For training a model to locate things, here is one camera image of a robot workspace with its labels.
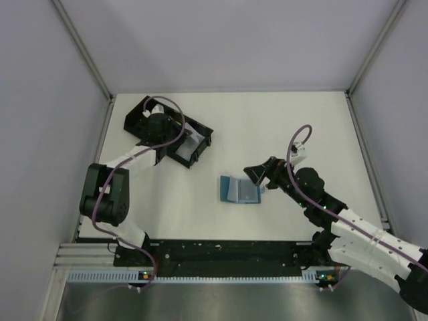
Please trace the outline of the white credit card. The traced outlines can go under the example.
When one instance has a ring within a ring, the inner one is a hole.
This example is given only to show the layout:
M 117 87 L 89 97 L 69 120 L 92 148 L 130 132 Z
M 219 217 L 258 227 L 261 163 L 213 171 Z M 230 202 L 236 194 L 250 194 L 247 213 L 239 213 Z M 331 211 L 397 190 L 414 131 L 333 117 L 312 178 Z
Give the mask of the white credit card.
M 196 151 L 197 147 L 200 145 L 203 139 L 204 136 L 197 133 L 192 133 L 186 138 L 184 143 L 178 147 L 175 153 L 183 159 L 189 161 L 191 155 Z

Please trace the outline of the blue card holder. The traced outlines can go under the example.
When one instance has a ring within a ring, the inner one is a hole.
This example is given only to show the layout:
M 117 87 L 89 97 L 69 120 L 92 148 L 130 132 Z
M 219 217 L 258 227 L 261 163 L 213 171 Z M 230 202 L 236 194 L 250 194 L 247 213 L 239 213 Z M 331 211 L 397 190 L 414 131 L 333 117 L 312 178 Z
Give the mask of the blue card holder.
M 260 204 L 265 187 L 254 185 L 250 179 L 220 176 L 219 198 L 224 203 Z

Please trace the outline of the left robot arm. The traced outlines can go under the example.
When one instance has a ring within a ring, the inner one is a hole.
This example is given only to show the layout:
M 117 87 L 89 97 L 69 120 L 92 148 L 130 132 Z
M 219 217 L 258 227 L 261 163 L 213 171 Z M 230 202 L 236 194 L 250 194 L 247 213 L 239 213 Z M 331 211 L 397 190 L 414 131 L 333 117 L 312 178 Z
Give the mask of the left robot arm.
M 162 112 L 152 113 L 146 120 L 148 145 L 140 142 L 115 160 L 91 164 L 79 205 L 80 213 L 91 220 L 94 229 L 129 249 L 141 249 L 146 240 L 146 232 L 131 217 L 131 180 L 159 164 L 167 147 L 185 133 L 182 113 L 178 120 Z

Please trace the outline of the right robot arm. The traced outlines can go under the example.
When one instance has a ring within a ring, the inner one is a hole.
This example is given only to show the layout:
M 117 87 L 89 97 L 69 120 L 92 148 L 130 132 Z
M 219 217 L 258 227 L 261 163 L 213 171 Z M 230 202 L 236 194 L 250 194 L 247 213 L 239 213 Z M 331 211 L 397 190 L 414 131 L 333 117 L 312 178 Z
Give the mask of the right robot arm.
M 323 230 L 313 244 L 330 260 L 348 265 L 383 282 L 410 307 L 427 313 L 427 250 L 374 226 L 324 190 L 325 182 L 313 168 L 297 172 L 284 159 L 270 157 L 244 173 L 268 189 L 281 189 L 304 210 L 308 220 Z

